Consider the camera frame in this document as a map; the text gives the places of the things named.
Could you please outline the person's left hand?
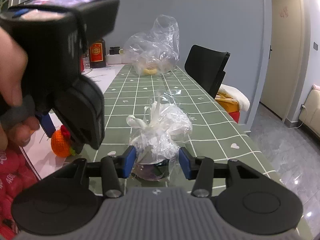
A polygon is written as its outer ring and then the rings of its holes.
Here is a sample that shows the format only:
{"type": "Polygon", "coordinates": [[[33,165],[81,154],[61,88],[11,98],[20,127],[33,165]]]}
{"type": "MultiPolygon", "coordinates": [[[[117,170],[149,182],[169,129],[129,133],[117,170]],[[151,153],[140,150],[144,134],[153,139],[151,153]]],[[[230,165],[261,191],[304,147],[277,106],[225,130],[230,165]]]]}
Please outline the person's left hand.
{"type": "MultiPolygon", "coordinates": [[[[1,95],[11,107],[22,104],[21,79],[27,62],[26,52],[4,29],[1,29],[1,95]]],[[[18,146],[26,146],[31,133],[39,128],[39,121],[30,116],[10,130],[1,129],[1,150],[6,150],[9,140],[18,146]]]]}

